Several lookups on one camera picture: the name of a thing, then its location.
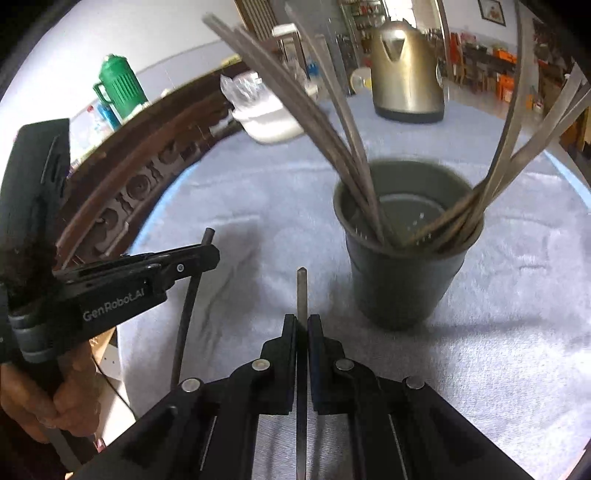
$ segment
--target stainless steel kettle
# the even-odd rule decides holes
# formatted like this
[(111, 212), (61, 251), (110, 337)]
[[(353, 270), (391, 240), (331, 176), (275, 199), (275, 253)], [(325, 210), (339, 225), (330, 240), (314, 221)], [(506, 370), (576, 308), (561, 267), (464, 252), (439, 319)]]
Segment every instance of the stainless steel kettle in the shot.
[(386, 22), (374, 30), (371, 82), (379, 116), (409, 123), (443, 119), (443, 84), (435, 52), (427, 39), (405, 21)]

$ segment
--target finger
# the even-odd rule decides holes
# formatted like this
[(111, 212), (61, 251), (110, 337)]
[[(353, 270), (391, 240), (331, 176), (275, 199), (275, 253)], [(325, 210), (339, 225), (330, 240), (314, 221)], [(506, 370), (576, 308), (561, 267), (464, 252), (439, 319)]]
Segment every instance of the finger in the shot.
[(100, 421), (100, 403), (87, 404), (63, 413), (55, 420), (62, 430), (68, 430), (76, 437), (86, 437), (96, 432)]
[(41, 431), (41, 424), (35, 415), (15, 404), (8, 395), (0, 395), (0, 405), (6, 415), (17, 422), (29, 437), (40, 443), (49, 443), (49, 440)]
[(49, 396), (28, 375), (13, 364), (0, 365), (2, 393), (12, 401), (42, 419), (57, 417), (56, 408)]
[(82, 342), (61, 358), (64, 363), (64, 375), (67, 375), (70, 370), (82, 373), (92, 373), (95, 371), (95, 364), (92, 361), (92, 350), (90, 343)]
[(79, 375), (69, 375), (53, 395), (56, 410), (63, 414), (67, 410), (83, 405), (94, 405), (99, 398), (95, 374), (79, 378)]

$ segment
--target white bowl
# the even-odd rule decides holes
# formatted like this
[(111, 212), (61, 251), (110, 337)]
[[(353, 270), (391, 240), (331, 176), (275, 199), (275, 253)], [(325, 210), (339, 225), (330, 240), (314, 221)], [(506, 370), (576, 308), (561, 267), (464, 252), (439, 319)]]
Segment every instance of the white bowl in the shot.
[[(310, 85), (306, 93), (314, 98), (318, 86)], [(250, 107), (235, 109), (232, 116), (242, 124), (247, 134), (263, 144), (283, 142), (304, 132), (275, 95)]]

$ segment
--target screw head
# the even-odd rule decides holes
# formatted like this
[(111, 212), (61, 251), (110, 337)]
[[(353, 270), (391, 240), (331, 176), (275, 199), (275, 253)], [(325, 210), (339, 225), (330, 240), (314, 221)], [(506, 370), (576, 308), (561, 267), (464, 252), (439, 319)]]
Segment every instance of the screw head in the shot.
[(407, 377), (404, 382), (411, 390), (421, 390), (425, 386), (425, 381), (421, 377), (415, 375)]
[(342, 372), (348, 372), (354, 366), (355, 364), (353, 363), (353, 361), (349, 360), (348, 358), (339, 358), (335, 362), (335, 367), (337, 368), (337, 370), (341, 370)]
[(262, 372), (271, 366), (271, 362), (269, 360), (265, 360), (264, 358), (258, 358), (253, 363), (251, 363), (251, 365), (253, 370)]
[(197, 378), (188, 378), (181, 383), (181, 388), (187, 393), (194, 392), (199, 387), (201, 387), (201, 382)]

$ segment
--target table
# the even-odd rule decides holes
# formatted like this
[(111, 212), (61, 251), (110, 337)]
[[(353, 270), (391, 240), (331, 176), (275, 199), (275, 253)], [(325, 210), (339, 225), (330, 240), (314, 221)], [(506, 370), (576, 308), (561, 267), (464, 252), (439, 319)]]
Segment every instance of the table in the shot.
[[(515, 64), (508, 60), (500, 59), (485, 51), (480, 51), (477, 48), (464, 46), (462, 49), (464, 58), (469, 60), (472, 64), (472, 78), (478, 78), (478, 63), (483, 63), (486, 68), (493, 72), (500, 74), (513, 73), (515, 71)], [(476, 91), (476, 82), (472, 84), (472, 89)]]
[[(377, 117), (369, 94), (349, 102), (370, 158), (437, 157), (472, 184), (486, 174), (503, 129), (502, 120), (454, 102), (432, 125)], [(333, 111), (330, 118), (337, 121)], [(221, 253), (203, 275), (181, 376), (213, 381), (257, 358), (295, 312), (296, 271), (307, 267), (309, 313), (321, 315), (347, 355), (382, 377), (423, 377), (536, 480), (559, 478), (591, 436), (582, 199), (540, 155), (487, 211), (480, 240), (428, 321), (388, 332), (352, 301), (332, 208), (336, 181), (307, 137), (263, 146), (240, 132), (166, 192), (131, 253), (198, 242), (207, 226)], [(186, 288), (178, 282), (167, 302), (119, 327), (124, 381), (139, 414), (168, 391)], [(311, 478), (351, 479), (346, 420), (310, 413), (308, 435)], [(262, 417), (252, 477), (294, 478), (294, 446), (294, 415)]]

